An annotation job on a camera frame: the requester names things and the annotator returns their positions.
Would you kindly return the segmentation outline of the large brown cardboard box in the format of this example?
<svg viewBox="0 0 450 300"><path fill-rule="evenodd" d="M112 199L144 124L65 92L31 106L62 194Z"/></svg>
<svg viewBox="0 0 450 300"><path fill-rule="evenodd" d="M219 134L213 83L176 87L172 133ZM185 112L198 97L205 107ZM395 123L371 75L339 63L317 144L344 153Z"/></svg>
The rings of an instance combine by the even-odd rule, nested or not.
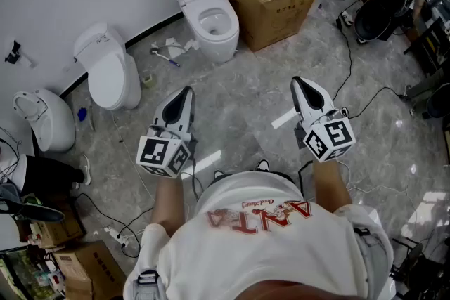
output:
<svg viewBox="0 0 450 300"><path fill-rule="evenodd" d="M229 0L239 21L240 37L258 51L297 34L314 0Z"/></svg>

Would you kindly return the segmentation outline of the white toilet with boxy back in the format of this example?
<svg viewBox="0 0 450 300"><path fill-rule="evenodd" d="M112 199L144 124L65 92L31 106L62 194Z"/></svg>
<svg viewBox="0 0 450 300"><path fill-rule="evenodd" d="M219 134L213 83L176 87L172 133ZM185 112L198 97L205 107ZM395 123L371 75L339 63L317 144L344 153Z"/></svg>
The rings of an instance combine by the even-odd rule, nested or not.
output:
<svg viewBox="0 0 450 300"><path fill-rule="evenodd" d="M136 63L113 26L90 26L75 41L73 56L86 70L89 93L98 106L111 111L138 106L141 83Z"/></svg>

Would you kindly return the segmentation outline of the black tripod equipment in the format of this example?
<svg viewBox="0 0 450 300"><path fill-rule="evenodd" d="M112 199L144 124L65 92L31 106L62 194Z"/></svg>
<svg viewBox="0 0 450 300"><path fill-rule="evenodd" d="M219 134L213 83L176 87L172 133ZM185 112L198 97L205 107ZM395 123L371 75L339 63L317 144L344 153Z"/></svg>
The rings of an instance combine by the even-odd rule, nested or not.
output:
<svg viewBox="0 0 450 300"><path fill-rule="evenodd" d="M415 247L394 241L407 249L406 256L400 266L391 267L390 277L406 289L396 291L394 300L450 300L450 237L440 242L447 250L444 260L438 262L426 257L424 245L407 238Z"/></svg>

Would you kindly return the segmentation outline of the dark round bin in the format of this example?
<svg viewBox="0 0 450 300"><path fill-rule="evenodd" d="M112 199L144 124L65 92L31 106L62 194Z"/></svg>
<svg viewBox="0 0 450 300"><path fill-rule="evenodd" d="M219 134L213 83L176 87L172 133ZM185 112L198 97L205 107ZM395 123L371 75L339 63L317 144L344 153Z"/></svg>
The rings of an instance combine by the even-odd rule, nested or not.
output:
<svg viewBox="0 0 450 300"><path fill-rule="evenodd" d="M427 100L428 117L439 119L450 113L450 83L441 85Z"/></svg>

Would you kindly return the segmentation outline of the small brown cardboard box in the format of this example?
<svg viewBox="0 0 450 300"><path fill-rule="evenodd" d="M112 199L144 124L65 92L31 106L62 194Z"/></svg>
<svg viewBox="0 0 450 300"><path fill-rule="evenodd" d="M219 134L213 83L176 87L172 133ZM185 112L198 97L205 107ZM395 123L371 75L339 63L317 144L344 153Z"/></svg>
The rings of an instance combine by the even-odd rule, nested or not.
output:
<svg viewBox="0 0 450 300"><path fill-rule="evenodd" d="M78 213L71 204L59 204L64 219L59 223L15 220L19 240L42 249L52 249L86 234Z"/></svg>

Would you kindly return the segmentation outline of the person's right forearm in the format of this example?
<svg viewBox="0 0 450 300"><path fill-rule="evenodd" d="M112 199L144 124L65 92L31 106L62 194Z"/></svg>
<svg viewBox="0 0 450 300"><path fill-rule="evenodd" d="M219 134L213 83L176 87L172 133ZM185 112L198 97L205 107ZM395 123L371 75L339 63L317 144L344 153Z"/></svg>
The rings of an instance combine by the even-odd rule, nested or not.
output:
<svg viewBox="0 0 450 300"><path fill-rule="evenodd" d="M339 215L341 208L352 204L352 199L342 179L340 165L335 160L314 161L313 179L316 203L326 211Z"/></svg>

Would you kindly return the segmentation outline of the person's left forearm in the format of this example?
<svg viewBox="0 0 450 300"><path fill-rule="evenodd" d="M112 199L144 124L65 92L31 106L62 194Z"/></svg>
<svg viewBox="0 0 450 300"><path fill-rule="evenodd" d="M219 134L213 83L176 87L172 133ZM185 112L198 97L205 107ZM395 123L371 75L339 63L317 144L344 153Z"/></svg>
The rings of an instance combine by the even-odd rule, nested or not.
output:
<svg viewBox="0 0 450 300"><path fill-rule="evenodd" d="M158 176L150 224L162 226L169 237L185 224L184 188L179 178Z"/></svg>

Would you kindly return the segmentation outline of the person's black shorts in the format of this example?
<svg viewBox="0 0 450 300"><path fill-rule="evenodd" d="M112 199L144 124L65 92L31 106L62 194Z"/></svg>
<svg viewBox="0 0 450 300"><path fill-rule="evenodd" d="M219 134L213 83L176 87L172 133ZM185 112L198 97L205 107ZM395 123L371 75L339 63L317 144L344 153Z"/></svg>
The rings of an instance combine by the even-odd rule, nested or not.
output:
<svg viewBox="0 0 450 300"><path fill-rule="evenodd" d="M210 188L276 188L283 186L293 187L295 183L291 177L281 172L271 171L242 171L234 174L224 174L214 179L207 189Z"/></svg>

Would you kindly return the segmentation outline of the cluttered dark shelf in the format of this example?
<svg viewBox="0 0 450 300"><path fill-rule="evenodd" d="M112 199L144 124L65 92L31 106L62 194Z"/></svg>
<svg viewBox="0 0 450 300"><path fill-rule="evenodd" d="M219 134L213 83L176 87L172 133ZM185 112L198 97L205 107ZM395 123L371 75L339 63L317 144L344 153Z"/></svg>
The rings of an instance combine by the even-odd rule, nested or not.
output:
<svg viewBox="0 0 450 300"><path fill-rule="evenodd" d="M450 65L450 0L413 0L412 21L404 53L413 55L427 76Z"/></svg>

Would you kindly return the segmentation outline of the grey-green box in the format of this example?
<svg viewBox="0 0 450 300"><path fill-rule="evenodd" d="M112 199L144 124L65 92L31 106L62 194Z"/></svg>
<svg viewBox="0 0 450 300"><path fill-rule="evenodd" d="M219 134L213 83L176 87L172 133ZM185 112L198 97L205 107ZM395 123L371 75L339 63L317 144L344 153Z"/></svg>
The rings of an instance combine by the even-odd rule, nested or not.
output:
<svg viewBox="0 0 450 300"><path fill-rule="evenodd" d="M446 75L444 70L441 68L434 74L417 83L415 86L412 86L411 88L406 90L406 99L412 100L427 91L433 91L441 86L445 81Z"/></svg>

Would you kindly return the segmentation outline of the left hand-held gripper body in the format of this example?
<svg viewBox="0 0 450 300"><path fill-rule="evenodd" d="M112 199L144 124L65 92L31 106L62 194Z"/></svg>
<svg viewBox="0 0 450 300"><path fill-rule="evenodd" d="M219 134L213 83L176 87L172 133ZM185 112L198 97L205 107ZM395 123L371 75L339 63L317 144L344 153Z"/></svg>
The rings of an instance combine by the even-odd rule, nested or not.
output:
<svg viewBox="0 0 450 300"><path fill-rule="evenodd" d="M152 124L139 139L136 164L149 174L177 178L193 157L196 143L189 132Z"/></svg>

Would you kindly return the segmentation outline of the printed brown cardboard box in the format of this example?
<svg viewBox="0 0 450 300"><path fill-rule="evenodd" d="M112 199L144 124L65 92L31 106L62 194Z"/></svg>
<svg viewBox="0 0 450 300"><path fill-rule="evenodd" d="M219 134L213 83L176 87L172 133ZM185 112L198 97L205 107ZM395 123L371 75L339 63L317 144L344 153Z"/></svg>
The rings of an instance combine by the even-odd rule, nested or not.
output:
<svg viewBox="0 0 450 300"><path fill-rule="evenodd" d="M123 300L126 276L103 241L53 254L65 277L66 300Z"/></svg>

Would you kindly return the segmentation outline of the white rounded toilet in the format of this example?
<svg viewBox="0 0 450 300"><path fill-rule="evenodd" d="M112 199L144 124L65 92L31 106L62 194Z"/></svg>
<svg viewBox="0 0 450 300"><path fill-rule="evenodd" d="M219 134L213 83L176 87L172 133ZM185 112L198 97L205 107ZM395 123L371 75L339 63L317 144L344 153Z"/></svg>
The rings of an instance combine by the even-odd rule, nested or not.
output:
<svg viewBox="0 0 450 300"><path fill-rule="evenodd" d="M68 104L52 91L19 91L13 109L29 123L42 152L67 152L75 143L75 121Z"/></svg>

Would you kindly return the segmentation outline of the small olive green cup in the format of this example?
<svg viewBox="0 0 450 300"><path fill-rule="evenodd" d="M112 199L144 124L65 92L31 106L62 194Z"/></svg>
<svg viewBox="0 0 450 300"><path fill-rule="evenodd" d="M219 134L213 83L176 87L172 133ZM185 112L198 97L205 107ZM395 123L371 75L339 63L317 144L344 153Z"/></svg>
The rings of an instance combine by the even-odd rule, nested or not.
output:
<svg viewBox="0 0 450 300"><path fill-rule="evenodd" d="M141 78L141 83L145 88L151 89L157 83L156 76L150 71L145 71L145 74Z"/></svg>

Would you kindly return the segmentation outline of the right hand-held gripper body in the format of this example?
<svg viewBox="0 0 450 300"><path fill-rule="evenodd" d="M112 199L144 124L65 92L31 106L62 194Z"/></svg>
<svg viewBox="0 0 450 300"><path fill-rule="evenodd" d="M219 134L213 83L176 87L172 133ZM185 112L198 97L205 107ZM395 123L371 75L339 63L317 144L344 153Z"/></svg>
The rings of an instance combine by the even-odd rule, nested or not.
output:
<svg viewBox="0 0 450 300"><path fill-rule="evenodd" d="M307 130L302 125L298 122L294 129L299 149L308 149L318 162L336 159L356 143L345 107L332 109Z"/></svg>

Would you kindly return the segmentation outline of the black round chair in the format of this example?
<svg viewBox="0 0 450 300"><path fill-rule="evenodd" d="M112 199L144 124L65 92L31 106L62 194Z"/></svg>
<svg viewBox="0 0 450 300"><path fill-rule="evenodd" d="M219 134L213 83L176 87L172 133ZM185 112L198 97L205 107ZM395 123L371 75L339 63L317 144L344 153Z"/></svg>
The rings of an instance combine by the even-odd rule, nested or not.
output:
<svg viewBox="0 0 450 300"><path fill-rule="evenodd" d="M384 34L389 37L399 21L410 10L413 0L367 0L358 10L354 19L356 40L365 44L379 39Z"/></svg>

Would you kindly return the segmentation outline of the white power strip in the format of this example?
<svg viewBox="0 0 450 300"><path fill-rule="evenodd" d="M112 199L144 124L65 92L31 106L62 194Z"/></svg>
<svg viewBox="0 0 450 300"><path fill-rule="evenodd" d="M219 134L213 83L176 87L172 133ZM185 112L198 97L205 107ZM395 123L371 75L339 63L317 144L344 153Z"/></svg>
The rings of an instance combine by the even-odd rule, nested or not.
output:
<svg viewBox="0 0 450 300"><path fill-rule="evenodd" d="M129 244L129 237L127 235L119 234L117 230L110 226L103 228L104 231L111 236L112 239L120 243L122 247L127 247Z"/></svg>

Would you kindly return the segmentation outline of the white ceramic toilet bowl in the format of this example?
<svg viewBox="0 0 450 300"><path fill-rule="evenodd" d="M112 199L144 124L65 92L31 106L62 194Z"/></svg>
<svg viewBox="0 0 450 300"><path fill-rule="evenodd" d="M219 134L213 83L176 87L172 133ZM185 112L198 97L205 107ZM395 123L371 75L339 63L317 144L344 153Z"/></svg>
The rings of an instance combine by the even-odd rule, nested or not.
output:
<svg viewBox="0 0 450 300"><path fill-rule="evenodd" d="M211 43L205 40L199 40L196 37L195 40L199 43L200 50L207 58L215 63L225 63L232 59L237 49L238 37L239 30L228 41Z"/></svg>

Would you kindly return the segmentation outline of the person's white printed t-shirt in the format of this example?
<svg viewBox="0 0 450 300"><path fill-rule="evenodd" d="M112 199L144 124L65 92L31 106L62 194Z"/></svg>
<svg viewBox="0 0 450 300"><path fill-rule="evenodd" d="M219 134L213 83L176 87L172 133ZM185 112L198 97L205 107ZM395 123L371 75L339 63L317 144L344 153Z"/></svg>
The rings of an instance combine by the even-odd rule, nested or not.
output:
<svg viewBox="0 0 450 300"><path fill-rule="evenodd" d="M361 205L339 213L295 185L207 189L172 237L146 227L124 300L235 300L266 280L377 300L393 262L388 236Z"/></svg>

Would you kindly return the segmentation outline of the black wall paper holder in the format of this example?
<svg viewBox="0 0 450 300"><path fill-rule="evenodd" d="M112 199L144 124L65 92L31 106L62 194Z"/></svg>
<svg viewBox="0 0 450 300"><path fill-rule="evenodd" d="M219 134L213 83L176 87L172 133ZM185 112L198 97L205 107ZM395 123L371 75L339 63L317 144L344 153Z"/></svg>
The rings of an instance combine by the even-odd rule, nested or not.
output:
<svg viewBox="0 0 450 300"><path fill-rule="evenodd" d="M4 60L6 63L12 65L20 65L31 69L35 68L37 65L36 62L23 51L22 46L16 40L13 40L7 45Z"/></svg>

